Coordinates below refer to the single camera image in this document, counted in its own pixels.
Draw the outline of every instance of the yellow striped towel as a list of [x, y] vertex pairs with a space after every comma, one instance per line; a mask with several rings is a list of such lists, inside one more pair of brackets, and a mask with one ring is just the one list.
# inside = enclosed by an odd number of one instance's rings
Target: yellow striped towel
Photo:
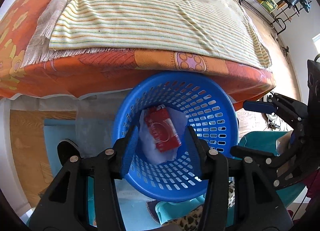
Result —
[[268, 50], [236, 0], [69, 0], [49, 48], [182, 51], [267, 68]]

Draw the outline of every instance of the blue plastic basket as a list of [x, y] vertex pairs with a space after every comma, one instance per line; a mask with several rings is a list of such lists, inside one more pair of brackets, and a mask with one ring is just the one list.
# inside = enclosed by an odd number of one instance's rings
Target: blue plastic basket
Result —
[[[139, 126], [141, 110], [164, 104], [184, 112], [198, 138], [225, 156], [237, 145], [238, 125], [225, 92], [211, 79], [193, 72], [163, 72], [136, 86], [123, 101], [115, 119], [113, 142]], [[148, 163], [138, 141], [125, 179], [142, 194], [166, 202], [183, 202], [206, 192], [208, 181], [194, 175], [187, 146], [182, 141], [175, 161]]]

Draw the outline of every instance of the shoe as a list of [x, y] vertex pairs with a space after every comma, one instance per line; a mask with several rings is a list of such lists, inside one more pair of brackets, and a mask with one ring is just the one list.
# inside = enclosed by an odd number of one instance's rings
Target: shoe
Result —
[[80, 157], [78, 148], [79, 147], [70, 139], [64, 139], [58, 144], [57, 151], [62, 166], [70, 159], [71, 156], [77, 155]]

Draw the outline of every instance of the white fringe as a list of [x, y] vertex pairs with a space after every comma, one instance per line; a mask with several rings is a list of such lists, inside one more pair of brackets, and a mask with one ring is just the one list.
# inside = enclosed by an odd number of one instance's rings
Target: white fringe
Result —
[[[52, 31], [59, 19], [61, 13], [68, 4], [68, 0], [51, 0], [47, 8], [38, 19], [36, 31], [31, 37], [23, 58], [22, 67], [40, 63], [43, 61], [50, 61], [59, 57], [68, 57], [81, 53], [91, 53], [88, 49], [80, 50], [49, 50], [49, 41]], [[99, 52], [94, 48], [92, 53]]]

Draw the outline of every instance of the orange floral tablecloth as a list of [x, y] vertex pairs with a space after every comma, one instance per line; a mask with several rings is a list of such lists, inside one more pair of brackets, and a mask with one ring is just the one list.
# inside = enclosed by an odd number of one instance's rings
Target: orange floral tablecloth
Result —
[[21, 68], [37, 20], [51, 0], [16, 0], [0, 22], [0, 95], [81, 97], [133, 88], [162, 70], [203, 73], [237, 103], [256, 100], [275, 87], [272, 73], [218, 58], [172, 51], [126, 49], [58, 58]]

